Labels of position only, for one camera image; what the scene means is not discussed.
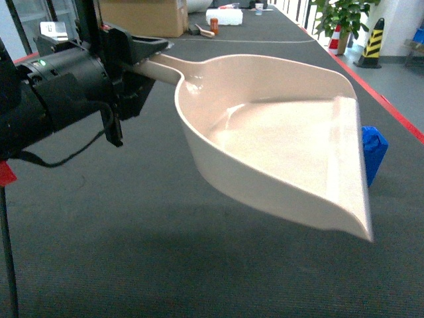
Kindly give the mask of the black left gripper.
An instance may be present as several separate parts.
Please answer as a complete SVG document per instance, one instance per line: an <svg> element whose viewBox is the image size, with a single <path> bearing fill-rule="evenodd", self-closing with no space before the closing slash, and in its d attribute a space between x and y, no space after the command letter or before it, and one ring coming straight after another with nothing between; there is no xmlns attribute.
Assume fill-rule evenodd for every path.
<svg viewBox="0 0 424 318"><path fill-rule="evenodd" d="M107 140L122 146L120 120L140 115L155 80L125 72L123 91L107 73L100 55L87 42L16 65L21 99L16 107L16 145L26 148L99 111ZM127 64L135 65L166 51L165 38L132 35Z"/></svg>

